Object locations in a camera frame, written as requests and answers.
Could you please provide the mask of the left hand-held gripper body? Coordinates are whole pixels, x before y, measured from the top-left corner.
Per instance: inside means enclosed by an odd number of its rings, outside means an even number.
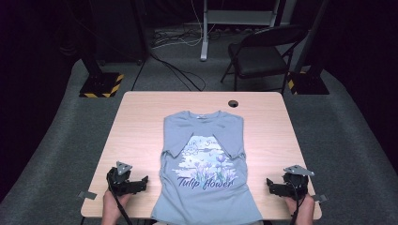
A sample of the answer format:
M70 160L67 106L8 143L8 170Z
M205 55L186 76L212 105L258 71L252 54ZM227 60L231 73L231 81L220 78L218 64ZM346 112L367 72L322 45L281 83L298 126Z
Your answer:
M131 193L130 170L132 166L121 161L107 172L108 189L117 196Z

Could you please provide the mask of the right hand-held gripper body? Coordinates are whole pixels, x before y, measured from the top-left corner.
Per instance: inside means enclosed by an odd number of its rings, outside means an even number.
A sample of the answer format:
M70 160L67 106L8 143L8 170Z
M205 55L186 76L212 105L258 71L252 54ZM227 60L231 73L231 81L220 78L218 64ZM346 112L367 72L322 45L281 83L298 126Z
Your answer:
M286 197L293 200L301 200L308 193L309 177L314 176L314 172L309 171L299 165L293 165L284 169L283 180L286 185Z

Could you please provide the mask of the blue printed t-shirt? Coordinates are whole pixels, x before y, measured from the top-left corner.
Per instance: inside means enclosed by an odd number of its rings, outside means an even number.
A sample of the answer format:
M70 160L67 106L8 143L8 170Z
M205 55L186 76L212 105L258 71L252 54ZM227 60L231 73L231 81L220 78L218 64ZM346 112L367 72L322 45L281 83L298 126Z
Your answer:
M253 225L262 215L247 179L242 117L184 111L164 118L154 219L167 225Z

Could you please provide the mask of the person's left hand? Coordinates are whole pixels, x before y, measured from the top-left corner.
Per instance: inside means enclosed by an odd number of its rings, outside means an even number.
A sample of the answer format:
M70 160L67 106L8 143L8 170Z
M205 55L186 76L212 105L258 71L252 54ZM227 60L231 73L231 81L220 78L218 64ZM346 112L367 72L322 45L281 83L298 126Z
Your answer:
M117 207L116 200L110 190L106 190L103 194L102 220L118 221L121 217L120 210Z

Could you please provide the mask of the person's right hand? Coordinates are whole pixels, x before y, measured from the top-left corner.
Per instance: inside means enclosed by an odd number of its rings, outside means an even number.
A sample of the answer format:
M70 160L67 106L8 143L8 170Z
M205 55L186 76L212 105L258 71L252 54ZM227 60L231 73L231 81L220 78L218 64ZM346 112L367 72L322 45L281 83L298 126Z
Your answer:
M305 198L302 199L302 202L297 205L297 202L292 198L284 197L283 198L289 214L294 215L296 210L298 210L296 222L299 221L312 221L314 222L314 206L315 202L311 195L307 194Z

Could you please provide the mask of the black stand with striped base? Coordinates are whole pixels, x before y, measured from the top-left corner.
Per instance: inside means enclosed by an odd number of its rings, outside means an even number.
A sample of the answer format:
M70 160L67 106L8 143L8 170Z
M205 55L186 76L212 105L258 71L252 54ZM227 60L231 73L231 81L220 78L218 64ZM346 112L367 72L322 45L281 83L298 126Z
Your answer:
M82 61L88 71L88 78L80 90L81 98L110 98L113 97L120 87L124 78L118 72L103 72L97 61L89 50L88 45L81 32L76 33L79 41Z
M293 95L327 95L329 93L328 88L324 85L320 76L315 74L315 68L313 72L302 71L305 66L306 58L313 45L318 27L329 4L329 0L317 1L320 3L320 7L315 11L311 26L307 28L308 35L305 44L302 47L294 70L289 75L289 88Z

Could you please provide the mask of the black folding chair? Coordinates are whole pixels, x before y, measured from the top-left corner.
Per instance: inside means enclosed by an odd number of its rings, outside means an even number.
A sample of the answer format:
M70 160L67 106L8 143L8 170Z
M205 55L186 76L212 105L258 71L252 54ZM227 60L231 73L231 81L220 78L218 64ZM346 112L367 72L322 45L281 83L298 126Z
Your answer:
M289 24L265 28L240 42L229 44L230 63L221 83L228 74L233 74L234 90L237 91L237 79L283 75L282 86L271 88L271 91L280 90L283 94L294 50L308 33L302 25Z

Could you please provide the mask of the black cabinet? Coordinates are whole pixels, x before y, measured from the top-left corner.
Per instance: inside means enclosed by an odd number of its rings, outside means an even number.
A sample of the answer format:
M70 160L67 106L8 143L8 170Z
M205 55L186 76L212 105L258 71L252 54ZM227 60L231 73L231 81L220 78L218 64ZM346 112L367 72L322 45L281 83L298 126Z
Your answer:
M144 0L90 0L95 57L105 63L141 65L148 55Z

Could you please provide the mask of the white metal stand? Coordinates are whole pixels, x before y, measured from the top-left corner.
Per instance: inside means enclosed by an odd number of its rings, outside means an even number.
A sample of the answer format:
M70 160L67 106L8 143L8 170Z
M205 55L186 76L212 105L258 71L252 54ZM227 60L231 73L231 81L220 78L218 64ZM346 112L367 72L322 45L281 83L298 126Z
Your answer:
M273 27L278 25L277 19L283 14L284 2L282 0L275 0L273 8L268 11L263 10L223 10L223 9L209 9L207 5L208 0L203 0L203 27L202 27L202 49L200 60L205 62L207 60L208 52L208 34L211 24L237 24L237 25L265 25Z

